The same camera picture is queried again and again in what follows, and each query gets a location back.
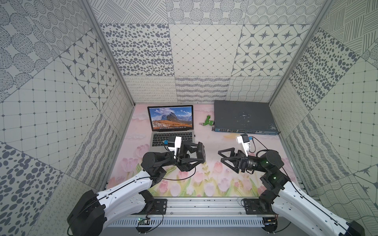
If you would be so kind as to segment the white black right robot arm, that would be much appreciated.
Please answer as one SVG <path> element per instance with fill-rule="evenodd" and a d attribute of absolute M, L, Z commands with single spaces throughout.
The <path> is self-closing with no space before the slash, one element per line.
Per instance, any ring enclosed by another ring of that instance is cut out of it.
<path fill-rule="evenodd" d="M 347 221 L 303 192 L 286 173 L 275 150 L 264 149 L 263 155 L 245 155 L 234 148 L 220 150 L 221 162 L 235 173 L 263 172 L 260 178 L 266 190 L 259 197 L 262 211 L 281 215 L 310 236 L 364 236 L 365 229 L 356 221 Z"/>

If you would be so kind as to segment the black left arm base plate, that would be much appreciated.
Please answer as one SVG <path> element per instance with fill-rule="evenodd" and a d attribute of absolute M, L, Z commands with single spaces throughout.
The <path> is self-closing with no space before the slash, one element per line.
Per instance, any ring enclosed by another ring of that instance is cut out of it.
<path fill-rule="evenodd" d="M 166 214 L 167 199 L 154 199 L 152 202 L 148 202 L 144 209 L 139 212 L 139 214 L 150 215 L 150 214 Z"/>

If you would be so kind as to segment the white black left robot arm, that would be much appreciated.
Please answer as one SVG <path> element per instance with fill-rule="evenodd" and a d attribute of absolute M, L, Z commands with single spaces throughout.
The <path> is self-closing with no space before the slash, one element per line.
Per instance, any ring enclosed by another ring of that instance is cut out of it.
<path fill-rule="evenodd" d="M 95 193 L 85 192 L 67 217 L 69 236 L 98 236 L 104 228 L 123 217 L 155 210 L 149 189 L 166 175 L 165 166 L 176 166 L 189 172 L 206 160 L 204 145 L 182 141 L 168 142 L 167 152 L 147 152 L 142 158 L 142 171 L 123 183 Z"/>

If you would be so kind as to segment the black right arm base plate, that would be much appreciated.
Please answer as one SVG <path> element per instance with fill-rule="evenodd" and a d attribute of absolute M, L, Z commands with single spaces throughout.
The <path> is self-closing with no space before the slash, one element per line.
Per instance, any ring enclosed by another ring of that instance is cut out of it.
<path fill-rule="evenodd" d="M 241 204 L 247 215 L 275 215 L 271 204 L 259 198 L 244 198 Z"/>

